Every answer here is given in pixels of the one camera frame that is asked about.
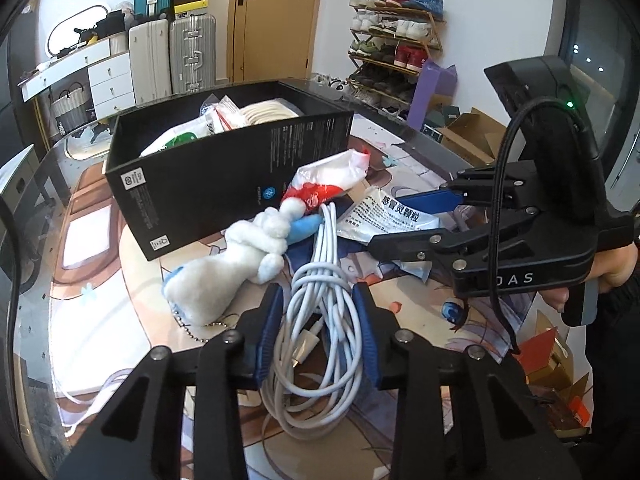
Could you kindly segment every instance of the plush toy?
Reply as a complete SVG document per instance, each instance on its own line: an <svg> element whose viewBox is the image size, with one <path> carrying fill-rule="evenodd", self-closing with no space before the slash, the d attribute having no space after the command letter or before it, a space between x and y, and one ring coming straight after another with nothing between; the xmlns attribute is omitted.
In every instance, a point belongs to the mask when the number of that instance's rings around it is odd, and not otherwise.
<svg viewBox="0 0 640 480"><path fill-rule="evenodd" d="M287 198L280 210L270 207L253 221L232 224L225 232L226 250L174 270L164 281L164 297L192 324L219 319L244 280L258 285L273 280L284 268L288 245L318 230L320 216L303 218L305 207L303 200Z"/></svg>

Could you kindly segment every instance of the das logo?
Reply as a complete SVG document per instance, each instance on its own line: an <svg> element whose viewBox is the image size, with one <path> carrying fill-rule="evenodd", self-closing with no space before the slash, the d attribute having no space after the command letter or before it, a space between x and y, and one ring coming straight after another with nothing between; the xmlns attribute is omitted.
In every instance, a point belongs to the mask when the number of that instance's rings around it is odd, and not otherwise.
<svg viewBox="0 0 640 480"><path fill-rule="evenodd" d="M523 276L512 274L508 279L506 277L498 276L498 286L517 286L527 285L527 283L533 282L533 272L526 272Z"/></svg>

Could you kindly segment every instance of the human hand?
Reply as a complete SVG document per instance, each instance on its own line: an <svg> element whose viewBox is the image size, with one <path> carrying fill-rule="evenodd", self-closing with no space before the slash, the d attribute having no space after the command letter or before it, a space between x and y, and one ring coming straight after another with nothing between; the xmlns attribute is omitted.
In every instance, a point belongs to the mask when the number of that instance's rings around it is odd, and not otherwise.
<svg viewBox="0 0 640 480"><path fill-rule="evenodd" d="M637 260L638 248L635 244L596 253L591 272L584 281L588 282L597 278L599 293L609 292L612 288L623 285L629 279L636 268ZM562 312L564 304L569 299L569 289L561 287L541 290L540 296L546 304L558 312Z"/></svg>

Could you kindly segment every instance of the white plush toy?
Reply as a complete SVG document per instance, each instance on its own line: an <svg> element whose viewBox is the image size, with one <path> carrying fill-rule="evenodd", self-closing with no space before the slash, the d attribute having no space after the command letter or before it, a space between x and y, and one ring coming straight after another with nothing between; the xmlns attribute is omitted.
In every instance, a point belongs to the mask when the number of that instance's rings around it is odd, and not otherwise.
<svg viewBox="0 0 640 480"><path fill-rule="evenodd" d="M279 211L270 207L251 222L232 224L225 232L226 250L172 272L162 288L165 298L192 324L219 319L244 280L261 285L280 273L291 223L303 217L305 208L303 200L287 198Z"/></svg>

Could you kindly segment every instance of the black cable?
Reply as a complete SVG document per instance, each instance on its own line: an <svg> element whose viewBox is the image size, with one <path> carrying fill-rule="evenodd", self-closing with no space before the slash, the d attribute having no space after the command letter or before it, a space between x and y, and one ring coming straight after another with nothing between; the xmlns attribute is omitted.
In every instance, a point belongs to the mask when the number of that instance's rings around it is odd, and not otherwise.
<svg viewBox="0 0 640 480"><path fill-rule="evenodd" d="M7 421L13 423L15 434L18 432L18 406L15 396L15 370L14 370L14 333L15 321L18 313L18 300L20 298L20 280L22 266L20 264L20 246L18 242L18 229L15 225L14 215L2 196L0 196L0 221L6 229L6 240L9 242L12 254L11 266L11 293L6 313L6 330L4 334L4 376L6 381L6 398L10 402L11 410L16 419Z"/></svg>
<svg viewBox="0 0 640 480"><path fill-rule="evenodd" d="M502 209L502 199L504 197L504 177L507 168L507 158L511 150L511 145L516 137L522 123L535 110L539 108L557 108L562 110L578 127L580 132L585 130L585 124L580 115L575 110L567 107L566 103L555 97L537 97L522 105L516 114L511 118L509 125L502 138L498 156L495 159L494 188L491 196L491 222L489 225L489 299L495 317L509 334L511 348L514 354L519 354L520 349L516 342L516 334L513 327L505 317L500 307L500 297L498 296L498 245L500 244L500 212Z"/></svg>

